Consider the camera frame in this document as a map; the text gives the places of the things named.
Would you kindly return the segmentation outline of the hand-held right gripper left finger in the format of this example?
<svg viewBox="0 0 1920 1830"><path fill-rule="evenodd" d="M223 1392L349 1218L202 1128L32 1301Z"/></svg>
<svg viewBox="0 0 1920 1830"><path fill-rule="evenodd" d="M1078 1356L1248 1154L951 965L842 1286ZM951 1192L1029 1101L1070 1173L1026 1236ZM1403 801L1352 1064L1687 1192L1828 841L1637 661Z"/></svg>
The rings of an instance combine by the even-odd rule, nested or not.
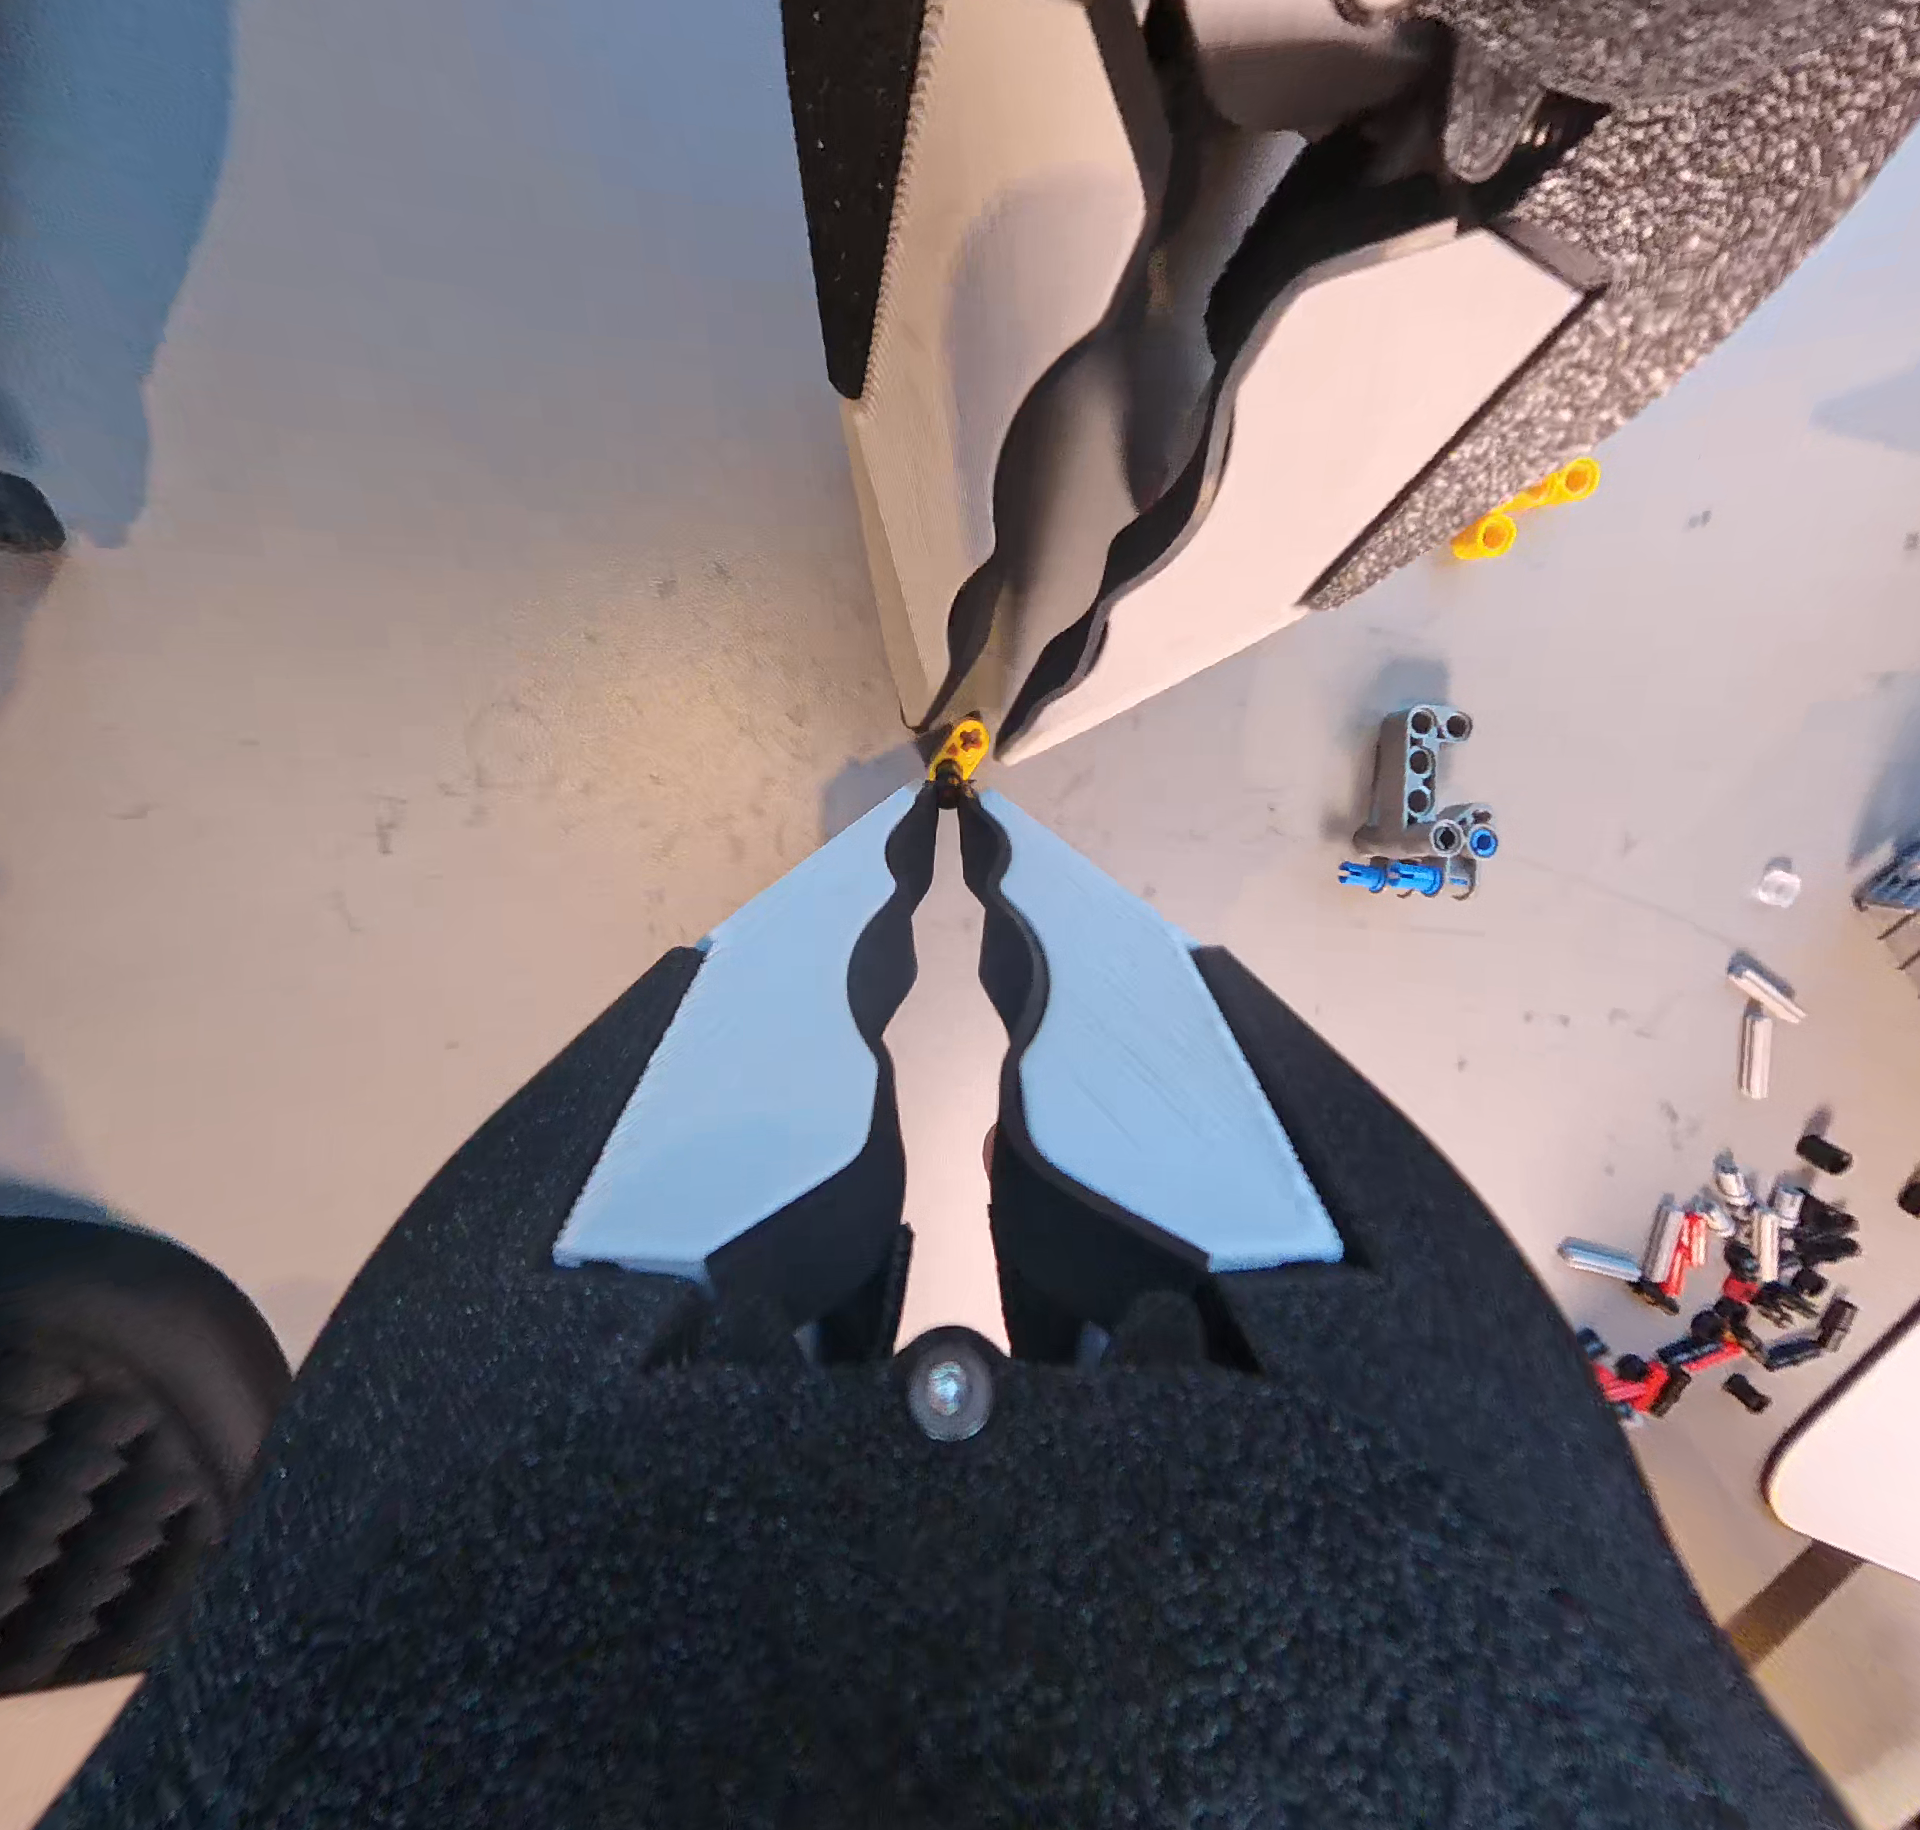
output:
<svg viewBox="0 0 1920 1830"><path fill-rule="evenodd" d="M866 1279L903 1224L882 1030L920 975L933 830L933 783L903 783L697 942L555 1270Z"/></svg>

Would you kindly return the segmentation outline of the grey brick beam assembly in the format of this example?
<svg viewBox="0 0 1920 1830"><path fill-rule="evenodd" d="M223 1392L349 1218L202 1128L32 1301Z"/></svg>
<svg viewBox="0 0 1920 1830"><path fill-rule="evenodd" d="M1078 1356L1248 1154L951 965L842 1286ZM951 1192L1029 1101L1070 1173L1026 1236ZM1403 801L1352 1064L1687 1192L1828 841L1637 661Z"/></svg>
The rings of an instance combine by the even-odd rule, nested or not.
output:
<svg viewBox="0 0 1920 1830"><path fill-rule="evenodd" d="M1339 889L1469 903L1502 830L1489 803L1440 803L1440 759L1473 733L1457 707L1403 707L1377 723L1373 809Z"/></svg>

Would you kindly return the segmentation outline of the person's right forearm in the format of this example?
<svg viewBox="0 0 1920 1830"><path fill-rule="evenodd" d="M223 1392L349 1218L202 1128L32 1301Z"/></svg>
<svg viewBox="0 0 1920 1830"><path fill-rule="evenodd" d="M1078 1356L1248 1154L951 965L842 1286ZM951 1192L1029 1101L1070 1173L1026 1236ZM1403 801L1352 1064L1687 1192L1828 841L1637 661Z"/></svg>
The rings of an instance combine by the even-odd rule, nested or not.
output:
<svg viewBox="0 0 1920 1830"><path fill-rule="evenodd" d="M0 1696L143 1675L223 1547L296 1374L196 1247L0 1218Z"/></svg>

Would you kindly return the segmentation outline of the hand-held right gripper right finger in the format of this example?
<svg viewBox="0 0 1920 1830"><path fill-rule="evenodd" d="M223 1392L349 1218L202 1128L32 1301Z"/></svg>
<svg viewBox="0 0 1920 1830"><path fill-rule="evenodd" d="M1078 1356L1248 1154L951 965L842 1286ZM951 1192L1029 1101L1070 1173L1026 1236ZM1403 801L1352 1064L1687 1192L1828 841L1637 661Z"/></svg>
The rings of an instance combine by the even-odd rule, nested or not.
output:
<svg viewBox="0 0 1920 1830"><path fill-rule="evenodd" d="M957 803L957 855L985 912L976 985L1006 1022L997 1128L1020 1167L1217 1274L1339 1265L1197 932L1006 790Z"/></svg>

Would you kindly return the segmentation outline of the pile of small black pins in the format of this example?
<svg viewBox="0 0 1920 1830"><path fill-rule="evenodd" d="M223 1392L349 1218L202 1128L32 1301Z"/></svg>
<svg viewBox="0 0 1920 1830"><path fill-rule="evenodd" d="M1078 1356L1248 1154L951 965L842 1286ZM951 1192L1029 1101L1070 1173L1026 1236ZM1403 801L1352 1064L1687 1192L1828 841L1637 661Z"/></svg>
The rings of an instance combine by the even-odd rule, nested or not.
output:
<svg viewBox="0 0 1920 1830"><path fill-rule="evenodd" d="M1809 1123L1787 1173L1757 1180L1715 1154L1703 1192L1654 1204L1648 1236L1622 1247L1637 1254L1648 1274L1615 1286L1670 1326L1670 1343L1711 1343L1724 1326L1752 1326L1761 1343L1761 1357L1711 1364L1687 1389L1687 1398L1724 1392L1736 1413L1768 1417L1768 1378L1819 1374L1845 1346L1858 1320L1858 1301L1845 1297L1845 1274L1858 1270L1858 1211L1832 1198L1845 1173L1855 1154L1832 1147L1828 1123Z"/></svg>

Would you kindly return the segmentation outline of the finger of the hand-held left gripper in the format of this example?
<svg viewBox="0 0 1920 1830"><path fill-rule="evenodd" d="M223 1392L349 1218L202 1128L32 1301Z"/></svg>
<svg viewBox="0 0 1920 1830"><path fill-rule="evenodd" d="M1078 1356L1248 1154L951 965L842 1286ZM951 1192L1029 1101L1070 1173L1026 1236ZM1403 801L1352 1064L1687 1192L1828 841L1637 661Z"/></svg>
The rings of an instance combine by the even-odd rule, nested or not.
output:
<svg viewBox="0 0 1920 1830"><path fill-rule="evenodd" d="M1430 220L1309 264L1262 314L1217 396L1197 499L1118 544L1087 656L997 759L1041 759L1293 626L1342 549L1551 338L1585 296L1496 227Z"/></svg>
<svg viewBox="0 0 1920 1830"><path fill-rule="evenodd" d="M925 733L997 599L997 455L1118 307L1170 123L1134 0L925 0L850 487L903 723Z"/></svg>

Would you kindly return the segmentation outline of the grey desk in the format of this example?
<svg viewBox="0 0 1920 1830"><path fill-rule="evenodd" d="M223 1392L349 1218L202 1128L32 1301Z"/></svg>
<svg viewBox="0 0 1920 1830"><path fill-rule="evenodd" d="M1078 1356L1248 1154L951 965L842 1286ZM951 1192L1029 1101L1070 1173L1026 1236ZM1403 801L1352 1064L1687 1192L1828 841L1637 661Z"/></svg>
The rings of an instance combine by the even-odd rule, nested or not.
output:
<svg viewBox="0 0 1920 1830"><path fill-rule="evenodd" d="M1505 557L1450 557L1496 499L1006 764L1284 284L1457 220L1597 303L1513 220L1592 105L1413 0L1134 17L1161 204L907 733L774 0L8 0L8 467L75 535L8 622L8 1198L196 1247L296 1374L48 1823L1845 1823L1695 1602L1757 1508L1670 1547L1550 1236L1809 1107L1908 1167L1845 886L1916 243L1819 235ZM1339 889L1403 707L1473 720L1469 903ZM866 1279L555 1270L697 942L964 713L1197 932L1342 1254L1020 1167L938 809ZM1733 957L1809 1011L1757 1107Z"/></svg>

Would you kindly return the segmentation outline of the yellow ring connector brick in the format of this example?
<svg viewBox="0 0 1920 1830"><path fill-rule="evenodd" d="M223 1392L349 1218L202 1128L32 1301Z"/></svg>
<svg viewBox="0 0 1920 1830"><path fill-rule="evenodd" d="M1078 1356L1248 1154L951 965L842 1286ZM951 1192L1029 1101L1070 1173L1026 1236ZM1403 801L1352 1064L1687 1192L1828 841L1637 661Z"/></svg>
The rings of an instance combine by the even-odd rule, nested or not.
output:
<svg viewBox="0 0 1920 1830"><path fill-rule="evenodd" d="M1528 509L1562 509L1562 505L1585 505L1597 492L1597 467L1573 455L1562 472L1550 472L1538 487L1502 499L1489 514L1473 514L1469 530L1450 535L1457 562L1496 562L1513 549L1524 514Z"/></svg>

